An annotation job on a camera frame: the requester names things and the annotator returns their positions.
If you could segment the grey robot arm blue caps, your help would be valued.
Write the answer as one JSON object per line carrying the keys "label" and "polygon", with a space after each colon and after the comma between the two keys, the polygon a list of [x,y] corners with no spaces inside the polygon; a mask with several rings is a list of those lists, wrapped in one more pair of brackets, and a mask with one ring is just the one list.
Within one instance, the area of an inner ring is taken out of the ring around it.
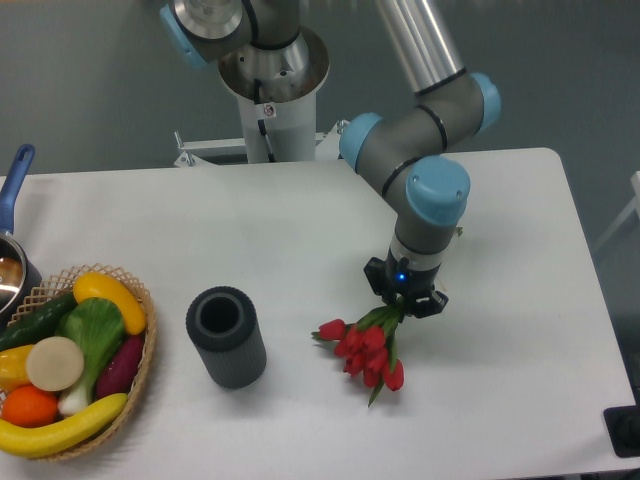
{"label": "grey robot arm blue caps", "polygon": [[[470,191],[468,173],[446,151],[493,124],[501,98],[487,76],[466,70],[435,3],[380,1],[377,9],[416,103],[393,120],[355,117],[338,149],[396,213],[386,257],[364,269],[372,291],[424,318],[447,304],[435,279]],[[298,2],[169,1],[160,19],[187,62],[217,65],[237,101],[249,162],[315,158],[316,95],[329,58],[301,24]]]}

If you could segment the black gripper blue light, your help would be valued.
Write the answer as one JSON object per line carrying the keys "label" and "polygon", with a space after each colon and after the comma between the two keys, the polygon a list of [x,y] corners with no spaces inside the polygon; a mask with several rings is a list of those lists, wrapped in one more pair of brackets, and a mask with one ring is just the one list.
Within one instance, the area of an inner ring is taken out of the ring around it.
{"label": "black gripper blue light", "polygon": [[388,255],[385,262],[371,257],[364,266],[364,274],[372,292],[385,304],[394,304],[404,297],[404,315],[418,319],[440,314],[448,304],[448,297],[434,290],[439,267],[418,270],[403,257],[400,261]]}

